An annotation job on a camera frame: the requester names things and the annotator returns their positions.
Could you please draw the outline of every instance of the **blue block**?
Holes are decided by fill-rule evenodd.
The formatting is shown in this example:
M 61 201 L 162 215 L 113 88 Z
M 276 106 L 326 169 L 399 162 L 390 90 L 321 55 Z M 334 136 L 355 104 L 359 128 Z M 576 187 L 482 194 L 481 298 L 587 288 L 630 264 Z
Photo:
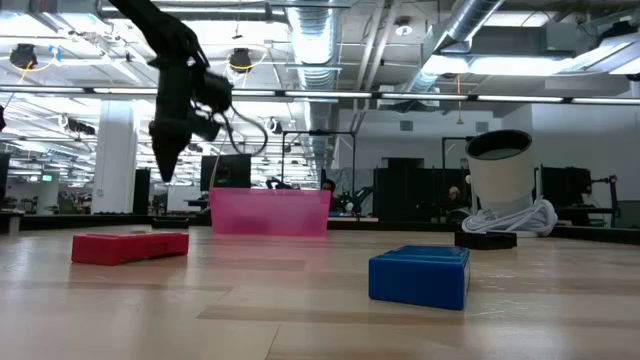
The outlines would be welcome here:
M 369 297 L 462 310 L 470 277 L 469 249 L 405 246 L 369 260 Z

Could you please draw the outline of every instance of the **white cable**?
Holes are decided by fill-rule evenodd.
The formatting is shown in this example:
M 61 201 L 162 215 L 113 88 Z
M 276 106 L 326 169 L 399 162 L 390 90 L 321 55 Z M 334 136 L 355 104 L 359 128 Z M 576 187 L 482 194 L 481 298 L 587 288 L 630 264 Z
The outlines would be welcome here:
M 491 210 L 481 210 L 462 222 L 462 229 L 470 233 L 487 231 L 531 232 L 547 236 L 558 222 L 553 205 L 547 200 L 536 200 L 530 208 L 498 218 Z

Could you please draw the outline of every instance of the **pink plastic container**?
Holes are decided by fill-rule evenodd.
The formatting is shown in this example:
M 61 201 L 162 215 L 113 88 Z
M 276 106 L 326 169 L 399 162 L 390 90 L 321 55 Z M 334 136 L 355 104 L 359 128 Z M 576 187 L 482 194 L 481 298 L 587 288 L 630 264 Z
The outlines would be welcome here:
M 216 234 L 327 235 L 328 191 L 214 188 L 209 198 Z

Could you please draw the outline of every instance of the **red block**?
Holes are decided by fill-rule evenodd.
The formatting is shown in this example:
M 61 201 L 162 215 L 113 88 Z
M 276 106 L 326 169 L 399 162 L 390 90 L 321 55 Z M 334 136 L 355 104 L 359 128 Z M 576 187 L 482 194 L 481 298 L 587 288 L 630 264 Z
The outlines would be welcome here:
M 71 261 L 115 266 L 123 261 L 187 255 L 188 234 L 76 235 Z

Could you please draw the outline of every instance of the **white cylinder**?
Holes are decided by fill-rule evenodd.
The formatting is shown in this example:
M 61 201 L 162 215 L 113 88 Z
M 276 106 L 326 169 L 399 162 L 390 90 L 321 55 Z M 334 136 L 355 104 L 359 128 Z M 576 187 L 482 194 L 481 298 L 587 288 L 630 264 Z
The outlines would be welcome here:
M 472 186 L 482 209 L 503 217 L 533 204 L 531 143 L 531 136 L 523 131 L 499 130 L 467 144 Z

